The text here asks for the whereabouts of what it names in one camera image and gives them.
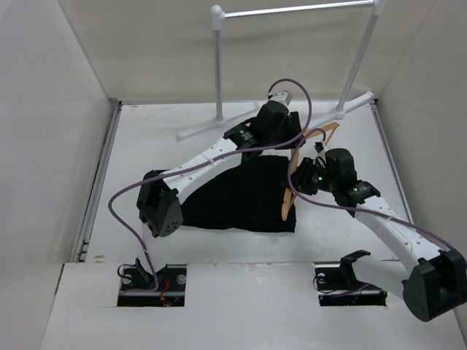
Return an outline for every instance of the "rectangular opening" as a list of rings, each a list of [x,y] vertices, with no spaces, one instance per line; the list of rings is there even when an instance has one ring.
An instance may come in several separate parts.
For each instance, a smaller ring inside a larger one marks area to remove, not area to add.
[[[386,291],[372,284],[350,283],[345,273],[338,262],[315,265],[313,287],[320,306],[386,306]]]
[[[167,265],[156,274],[159,281],[154,290],[153,275],[138,259],[135,265],[120,266],[121,278],[117,306],[173,308],[185,305],[186,265]]]

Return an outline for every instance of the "red wire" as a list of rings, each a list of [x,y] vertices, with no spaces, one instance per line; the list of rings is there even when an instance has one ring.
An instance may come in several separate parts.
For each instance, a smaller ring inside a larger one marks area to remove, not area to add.
[[[170,284],[169,277],[164,279],[164,282],[166,283],[166,286],[164,287],[164,289],[162,289],[160,298],[163,301],[163,306],[165,307],[166,306],[166,297],[164,297],[163,294],[167,293],[169,291],[169,284]]]

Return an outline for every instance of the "white panel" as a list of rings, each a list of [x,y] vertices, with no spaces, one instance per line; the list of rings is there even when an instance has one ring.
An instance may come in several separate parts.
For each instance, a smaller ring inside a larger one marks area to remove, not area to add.
[[[219,0],[226,12],[338,0]],[[61,0],[110,97],[214,99],[213,0]],[[352,96],[387,84],[434,0],[388,0]],[[237,19],[223,25],[223,87],[229,99],[262,98],[281,77],[316,98],[338,98],[370,9]]]
[[[0,349],[38,349],[109,103],[56,0],[14,0],[3,10]]]
[[[466,1],[438,0],[379,102],[415,219],[465,256],[466,23]]]
[[[461,350],[454,314],[319,307],[313,264],[189,265],[184,308],[116,308],[115,264],[67,264],[42,350]]]
[[[316,116],[329,111],[335,102],[315,102]],[[238,115],[253,109],[254,103],[225,104],[226,115]],[[177,104],[124,106],[115,136],[96,221],[90,240],[87,262],[132,263],[142,251],[136,239],[109,213],[107,202],[125,186],[137,182],[150,170],[170,169],[191,159],[212,145],[223,131],[177,141],[180,128],[209,118],[213,104]],[[290,110],[298,110],[302,125],[307,104],[293,101]],[[387,202],[403,217],[404,207],[387,161],[370,106],[366,104],[339,121],[330,145],[346,147],[355,158],[358,176],[385,194]],[[287,152],[275,154],[288,155]],[[314,157],[313,143],[301,151]],[[115,210],[140,233],[136,199],[132,190],[115,201]],[[320,193],[317,201],[334,203],[331,195]],[[273,263],[290,261],[338,260],[359,249],[378,258],[394,255],[367,227],[345,211],[333,211],[296,201],[296,232],[251,233],[243,230],[202,230],[181,227],[167,238],[147,240],[149,250],[160,268],[165,263]]]

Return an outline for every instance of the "screw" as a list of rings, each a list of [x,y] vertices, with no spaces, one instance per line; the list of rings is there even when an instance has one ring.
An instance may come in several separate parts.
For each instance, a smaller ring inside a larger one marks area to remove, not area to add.
[[[316,282],[318,282],[319,284],[324,284],[326,282],[326,275],[324,273],[317,274]]]
[[[185,284],[185,283],[187,283],[187,276],[185,276],[185,275],[178,275],[178,276],[177,276],[177,283],[178,283],[178,284]]]
[[[126,274],[125,278],[122,279],[122,284],[127,285],[131,283],[131,275]]]

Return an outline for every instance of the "black cloth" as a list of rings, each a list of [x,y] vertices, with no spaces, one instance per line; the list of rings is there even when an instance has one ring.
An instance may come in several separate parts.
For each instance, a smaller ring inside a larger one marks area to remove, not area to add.
[[[295,232],[295,206],[282,221],[288,158],[254,157],[216,176],[182,204],[183,225],[253,232]]]

